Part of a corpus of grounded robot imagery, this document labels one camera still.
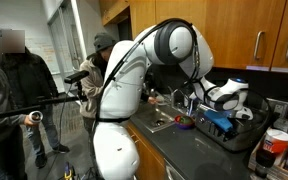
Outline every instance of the white wall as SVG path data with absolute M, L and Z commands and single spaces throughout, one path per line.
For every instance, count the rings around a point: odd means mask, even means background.
M 59 68 L 40 0 L 0 0 L 0 28 L 25 30 L 26 46 L 45 60 L 59 91 L 64 91 L 63 81 L 56 75 Z
M 117 25 L 111 24 L 103 27 L 98 0 L 76 0 L 81 19 L 87 55 L 95 52 L 94 36 L 98 32 L 107 32 L 119 40 Z
M 41 0 L 44 6 L 47 21 L 51 19 L 63 0 Z

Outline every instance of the sink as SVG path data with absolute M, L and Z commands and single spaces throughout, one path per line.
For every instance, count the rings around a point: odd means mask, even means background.
M 181 112 L 169 105 L 142 104 L 134 116 L 141 119 L 141 123 L 152 133 L 165 129 L 174 124 L 174 118 Z

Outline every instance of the faucet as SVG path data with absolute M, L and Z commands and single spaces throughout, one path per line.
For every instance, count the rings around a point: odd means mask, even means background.
M 175 90 L 173 91 L 173 89 L 172 89 L 170 86 L 168 86 L 168 89 L 171 91 L 171 107 L 172 107 L 173 109 L 178 109 L 178 107 L 175 106 L 175 94 L 176 94 L 177 92 L 180 92 L 180 93 L 184 96 L 184 98 L 189 102 L 188 105 L 187 105 L 187 112 L 186 112 L 186 114 L 187 114 L 188 116 L 190 116 L 191 113 L 192 113 L 192 108 L 193 108 L 193 100 L 191 100 L 191 99 L 190 99 L 185 93 L 183 93 L 183 91 L 181 91 L 180 89 L 175 89 Z

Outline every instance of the countertop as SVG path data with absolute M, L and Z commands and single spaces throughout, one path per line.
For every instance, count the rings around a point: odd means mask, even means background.
M 196 128 L 182 130 L 175 124 L 151 133 L 136 113 L 130 121 L 186 180 L 250 179 L 247 164 L 251 149 L 232 153 Z

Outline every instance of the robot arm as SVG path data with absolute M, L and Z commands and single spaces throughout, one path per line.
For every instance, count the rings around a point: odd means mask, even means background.
M 179 64 L 191 77 L 200 98 L 215 110 L 237 110 L 240 116 L 252 119 L 243 107 L 248 84 L 230 79 L 216 87 L 205 79 L 214 60 L 212 52 L 191 24 L 180 19 L 166 20 L 144 30 L 134 41 L 117 43 L 111 53 L 104 78 L 104 92 L 98 104 L 98 123 L 95 126 L 94 150 L 102 177 L 130 179 L 139 165 L 136 147 L 120 122 L 134 114 L 139 105 L 145 73 L 151 64 Z
M 191 81 L 199 79 L 192 99 L 197 96 L 217 111 L 233 110 L 235 118 L 253 118 L 250 109 L 243 107 L 246 82 L 229 79 L 225 86 L 217 87 L 205 79 L 214 64 L 213 54 L 193 25 L 175 19 L 158 26 L 144 30 L 134 42 L 115 45 L 105 75 L 100 118 L 123 121 L 136 112 L 144 75 L 151 64 L 179 64 Z

